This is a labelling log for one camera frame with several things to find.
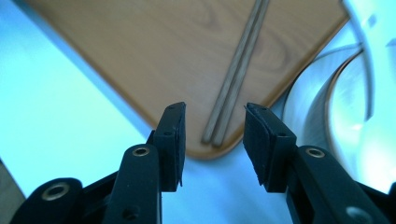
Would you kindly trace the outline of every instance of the wooden chopstick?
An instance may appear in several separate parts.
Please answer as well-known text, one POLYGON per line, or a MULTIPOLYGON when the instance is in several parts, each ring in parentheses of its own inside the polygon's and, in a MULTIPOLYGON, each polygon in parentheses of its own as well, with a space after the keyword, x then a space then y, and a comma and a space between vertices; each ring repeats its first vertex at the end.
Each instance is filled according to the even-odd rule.
POLYGON ((235 76, 235 72, 238 68, 238 64, 240 64, 241 58, 243 57, 243 53, 245 51, 247 42, 249 40, 251 29, 254 25, 254 21, 257 18, 257 14, 259 12, 261 5, 262 5, 262 0, 256 0, 253 9, 250 13, 250 16, 248 18, 245 31, 242 34, 241 39, 239 40, 238 47, 236 48, 235 54, 233 55, 233 59, 231 60, 230 67, 227 71, 226 78, 224 79, 224 82, 221 86, 218 98, 215 102, 215 106, 213 107, 212 113, 210 114, 209 120, 206 124, 204 134, 202 136, 203 143, 209 143, 212 138, 216 123, 219 119, 220 112, 226 101, 227 94, 233 82, 233 77, 235 76))
POLYGON ((250 61, 251 54, 253 52, 254 46, 256 45, 256 40, 259 36, 260 29, 262 28, 262 22, 267 7, 268 0, 263 0, 259 9, 260 13, 256 18, 253 30, 248 37, 247 46, 245 47, 243 52, 244 56, 241 58, 241 62, 233 78, 233 85, 230 88, 226 97, 226 101, 222 107, 214 136, 212 136, 212 144, 216 147, 221 146, 223 142, 224 135, 226 133, 227 126, 231 118, 231 114, 233 113, 233 108, 235 106, 237 96, 244 81, 245 74, 248 70, 248 63, 250 61))

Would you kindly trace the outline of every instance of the brown tray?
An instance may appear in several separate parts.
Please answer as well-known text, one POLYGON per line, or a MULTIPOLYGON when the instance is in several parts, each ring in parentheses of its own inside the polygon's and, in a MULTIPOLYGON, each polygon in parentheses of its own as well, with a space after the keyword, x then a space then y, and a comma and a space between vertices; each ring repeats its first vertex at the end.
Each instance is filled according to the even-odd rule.
POLYGON ((244 105, 271 105, 347 21, 338 0, 272 0, 223 145, 201 136, 253 0, 25 0, 156 127, 187 104, 187 154, 212 159, 242 138, 244 105))

